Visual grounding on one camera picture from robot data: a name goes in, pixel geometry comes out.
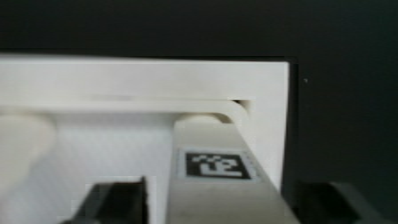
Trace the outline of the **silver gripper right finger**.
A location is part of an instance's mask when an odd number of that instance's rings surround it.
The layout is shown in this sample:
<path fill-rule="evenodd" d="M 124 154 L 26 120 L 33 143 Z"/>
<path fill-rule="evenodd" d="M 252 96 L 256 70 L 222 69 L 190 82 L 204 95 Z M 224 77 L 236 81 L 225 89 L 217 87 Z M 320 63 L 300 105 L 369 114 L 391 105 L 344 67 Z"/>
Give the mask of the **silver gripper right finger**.
<path fill-rule="evenodd" d="M 296 184 L 293 211 L 302 224 L 389 224 L 360 192 L 341 182 Z"/>

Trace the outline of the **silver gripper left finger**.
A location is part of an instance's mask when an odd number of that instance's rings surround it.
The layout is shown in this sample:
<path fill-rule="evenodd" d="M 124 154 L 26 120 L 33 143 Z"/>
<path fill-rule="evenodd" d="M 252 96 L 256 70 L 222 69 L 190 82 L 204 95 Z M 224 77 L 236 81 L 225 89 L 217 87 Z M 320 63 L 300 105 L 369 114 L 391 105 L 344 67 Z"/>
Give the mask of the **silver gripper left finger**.
<path fill-rule="evenodd" d="M 58 224 L 149 224 L 145 178 L 97 183 L 73 217 Z"/>

